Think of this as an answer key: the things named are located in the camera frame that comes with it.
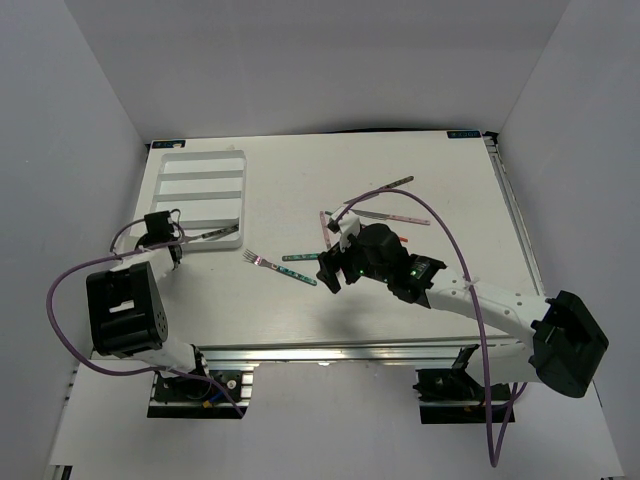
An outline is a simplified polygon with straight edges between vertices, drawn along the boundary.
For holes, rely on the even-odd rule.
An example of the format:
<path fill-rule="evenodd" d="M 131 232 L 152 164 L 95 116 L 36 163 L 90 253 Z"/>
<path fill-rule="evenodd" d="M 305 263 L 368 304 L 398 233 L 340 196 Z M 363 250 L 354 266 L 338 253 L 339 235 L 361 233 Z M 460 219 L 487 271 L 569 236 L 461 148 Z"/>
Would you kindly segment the pink handled spoon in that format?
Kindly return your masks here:
<path fill-rule="evenodd" d="M 323 234 L 325 247 L 326 247 L 326 250 L 329 250 L 331 248 L 331 246 L 332 246 L 332 243 L 331 243 L 330 233 L 329 233 L 329 229 L 328 229 L 328 225 L 327 225 L 327 221 L 326 221 L 325 212 L 323 212 L 323 211 L 319 212 L 319 219 L 320 219 L 320 224 L 321 224 L 321 229 L 322 229 L 322 234 Z"/>

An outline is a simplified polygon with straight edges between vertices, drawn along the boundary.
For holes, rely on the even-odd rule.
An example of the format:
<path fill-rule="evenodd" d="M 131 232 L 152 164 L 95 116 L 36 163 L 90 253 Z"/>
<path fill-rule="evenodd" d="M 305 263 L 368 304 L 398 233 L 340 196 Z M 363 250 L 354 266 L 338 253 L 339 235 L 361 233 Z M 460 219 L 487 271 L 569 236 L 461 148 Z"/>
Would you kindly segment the green handled fork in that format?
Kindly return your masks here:
<path fill-rule="evenodd" d="M 263 267 L 263 268 L 267 268 L 271 271 L 274 271 L 276 273 L 279 273 L 281 275 L 284 275 L 288 278 L 291 279 L 295 279 L 299 282 L 305 283 L 307 285 L 310 286 L 316 286 L 317 285 L 317 281 L 311 277 L 308 277 L 304 274 L 298 273 L 294 270 L 291 270 L 287 267 L 284 267 L 282 265 L 276 264 L 276 263 L 272 263 L 270 261 L 268 261 L 267 259 L 265 259 L 264 257 L 252 252 L 251 250 L 246 249 L 243 252 L 243 258 L 245 261 L 252 263 L 258 267 Z"/>

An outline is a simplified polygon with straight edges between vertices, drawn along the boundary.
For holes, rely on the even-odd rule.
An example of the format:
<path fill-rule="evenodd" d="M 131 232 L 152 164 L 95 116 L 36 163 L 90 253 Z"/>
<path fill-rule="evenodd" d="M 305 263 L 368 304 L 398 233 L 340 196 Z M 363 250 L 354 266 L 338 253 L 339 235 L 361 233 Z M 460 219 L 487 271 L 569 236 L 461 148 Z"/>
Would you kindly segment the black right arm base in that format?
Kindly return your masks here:
<path fill-rule="evenodd" d="M 466 372 L 478 345 L 461 349 L 449 368 L 416 371 L 413 385 L 423 425 L 484 424 L 485 388 Z"/>

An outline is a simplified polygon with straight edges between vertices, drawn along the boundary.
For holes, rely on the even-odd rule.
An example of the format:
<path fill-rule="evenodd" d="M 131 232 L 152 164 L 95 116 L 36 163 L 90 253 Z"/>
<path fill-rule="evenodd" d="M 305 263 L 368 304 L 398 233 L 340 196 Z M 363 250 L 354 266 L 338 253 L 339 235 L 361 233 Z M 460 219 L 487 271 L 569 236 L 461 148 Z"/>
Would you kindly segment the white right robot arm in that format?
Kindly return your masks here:
<path fill-rule="evenodd" d="M 481 319 L 515 338 L 513 345 L 463 349 L 451 384 L 466 399 L 484 391 L 488 378 L 496 383 L 539 382 L 581 398 L 609 347 L 579 296 L 568 291 L 554 298 L 527 296 L 486 282 L 471 283 L 441 260 L 409 253 L 383 224 L 341 237 L 318 262 L 317 277 L 332 293 L 369 278 L 405 303 Z"/>

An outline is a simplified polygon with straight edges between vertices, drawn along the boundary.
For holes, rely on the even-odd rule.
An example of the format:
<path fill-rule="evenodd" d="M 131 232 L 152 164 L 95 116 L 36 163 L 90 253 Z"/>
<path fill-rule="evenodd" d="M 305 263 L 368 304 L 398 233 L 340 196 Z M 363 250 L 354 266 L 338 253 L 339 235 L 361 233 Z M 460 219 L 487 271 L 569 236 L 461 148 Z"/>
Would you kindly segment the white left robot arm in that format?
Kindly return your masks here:
<path fill-rule="evenodd" d="M 158 287 L 181 263 L 182 232 L 169 211 L 147 214 L 143 223 L 146 233 L 133 255 L 86 279 L 94 349 L 103 356 L 180 371 L 177 387 L 188 398 L 199 399 L 211 387 L 206 360 L 196 346 L 170 333 Z"/>

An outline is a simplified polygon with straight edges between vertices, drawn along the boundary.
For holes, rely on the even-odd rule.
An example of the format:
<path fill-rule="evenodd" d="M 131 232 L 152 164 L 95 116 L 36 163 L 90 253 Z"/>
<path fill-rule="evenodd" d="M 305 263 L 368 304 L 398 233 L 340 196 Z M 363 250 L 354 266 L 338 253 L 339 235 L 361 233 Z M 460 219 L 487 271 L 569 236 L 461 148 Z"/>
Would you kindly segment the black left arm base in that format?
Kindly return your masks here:
<path fill-rule="evenodd" d="M 245 413 L 252 393 L 256 365 L 214 363 L 210 377 L 230 395 Z M 147 417 L 151 419 L 221 420 L 240 419 L 223 391 L 210 383 L 179 376 L 156 374 L 150 391 Z"/>

